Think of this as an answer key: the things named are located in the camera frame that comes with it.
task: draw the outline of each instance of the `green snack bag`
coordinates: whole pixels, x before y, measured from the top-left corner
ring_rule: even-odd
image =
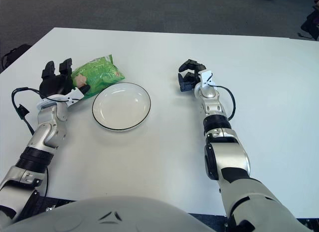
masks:
[[[90,85],[90,90],[84,98],[92,97],[106,87],[117,83],[125,76],[113,64],[112,55],[96,58],[75,69],[71,74],[74,87]]]

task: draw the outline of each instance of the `floor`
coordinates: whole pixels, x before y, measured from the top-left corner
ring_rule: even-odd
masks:
[[[23,43],[35,44],[53,27],[300,39],[297,32],[313,4],[313,0],[0,0],[0,54]]]

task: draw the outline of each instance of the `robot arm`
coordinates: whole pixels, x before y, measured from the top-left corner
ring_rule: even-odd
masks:
[[[45,170],[66,137],[67,108],[84,97],[89,89],[72,90],[72,60],[60,64],[60,75],[54,75],[54,64],[43,70],[38,104],[38,127],[15,166],[0,183],[0,228],[25,218],[39,197]]]
[[[186,62],[190,63],[198,65],[192,60]],[[249,158],[219,101],[212,72],[204,69],[197,73],[193,88],[203,117],[206,172],[220,186],[230,231],[309,231],[266,186],[250,177]],[[184,91],[184,80],[180,74],[178,77]]]

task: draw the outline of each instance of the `silver arm segment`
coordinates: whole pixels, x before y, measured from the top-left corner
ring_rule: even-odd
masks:
[[[250,161],[226,117],[213,87],[212,73],[199,72],[194,94],[200,102],[205,130],[205,164],[217,180],[230,229],[234,231],[309,231],[258,180],[250,178]]]
[[[23,210],[36,204],[46,167],[50,164],[59,145],[66,137],[68,106],[83,98],[76,88],[67,95],[53,95],[38,103],[38,127],[15,166],[12,166],[0,183],[0,228],[19,220]]]

